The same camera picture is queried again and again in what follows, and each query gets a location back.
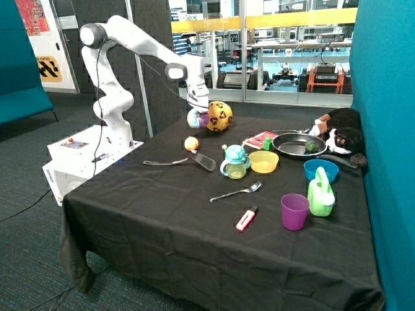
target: blue sofa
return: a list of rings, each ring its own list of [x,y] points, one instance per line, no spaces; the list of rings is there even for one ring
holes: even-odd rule
[[[42,88],[38,63],[14,0],[0,12],[0,125],[53,110]]]
[[[353,105],[386,310],[415,309],[415,1],[360,1],[351,48]]]

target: white control box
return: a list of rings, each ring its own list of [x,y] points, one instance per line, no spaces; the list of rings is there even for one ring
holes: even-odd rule
[[[120,148],[111,142],[108,131],[107,126],[94,125],[47,146],[52,161],[42,169],[59,206],[67,193],[143,144],[134,141]]]

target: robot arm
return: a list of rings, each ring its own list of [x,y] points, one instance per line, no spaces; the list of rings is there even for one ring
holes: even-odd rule
[[[121,114],[132,106],[134,98],[119,84],[106,56],[117,43],[136,55],[151,55],[164,61],[169,80],[186,81],[187,102],[199,113],[208,111],[209,91],[202,57],[191,53],[178,56],[121,16],[112,16],[107,23],[84,25],[80,39],[85,45],[82,57],[92,82],[106,94],[94,104],[94,112],[106,121],[119,144],[132,142],[130,124]]]

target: glass wall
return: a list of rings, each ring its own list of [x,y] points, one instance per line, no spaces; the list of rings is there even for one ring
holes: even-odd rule
[[[169,2],[175,52],[205,57],[211,100],[351,105],[358,0]]]

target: book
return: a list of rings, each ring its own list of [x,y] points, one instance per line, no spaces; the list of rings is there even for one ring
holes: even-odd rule
[[[265,131],[265,132],[262,132],[258,135],[255,135],[251,138],[246,139],[243,142],[243,144],[245,144],[246,146],[250,146],[252,148],[255,148],[255,149],[259,150],[259,149],[263,148],[265,139],[267,137],[271,138],[271,140],[273,141],[274,138],[277,137],[277,136],[278,136],[277,133],[272,133],[272,132]]]

